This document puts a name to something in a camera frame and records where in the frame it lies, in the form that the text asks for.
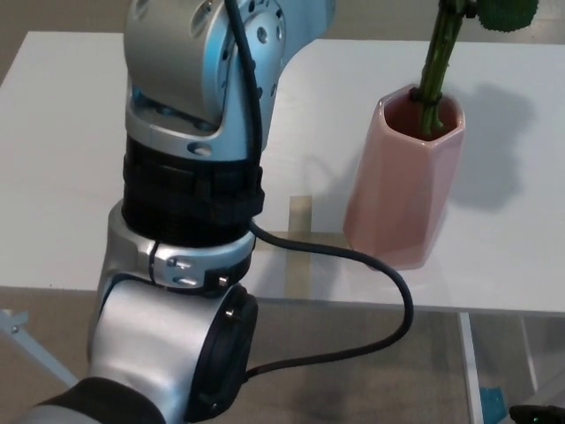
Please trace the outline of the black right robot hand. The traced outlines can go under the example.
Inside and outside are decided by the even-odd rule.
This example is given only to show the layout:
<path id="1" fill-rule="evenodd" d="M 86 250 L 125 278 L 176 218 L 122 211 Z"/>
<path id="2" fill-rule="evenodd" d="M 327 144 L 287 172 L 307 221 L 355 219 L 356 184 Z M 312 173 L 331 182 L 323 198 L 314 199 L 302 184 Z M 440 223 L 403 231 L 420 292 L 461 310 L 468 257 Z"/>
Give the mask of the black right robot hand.
<path id="1" fill-rule="evenodd" d="M 554 405 L 513 405 L 510 418 L 518 424 L 563 424 L 564 408 Z"/>

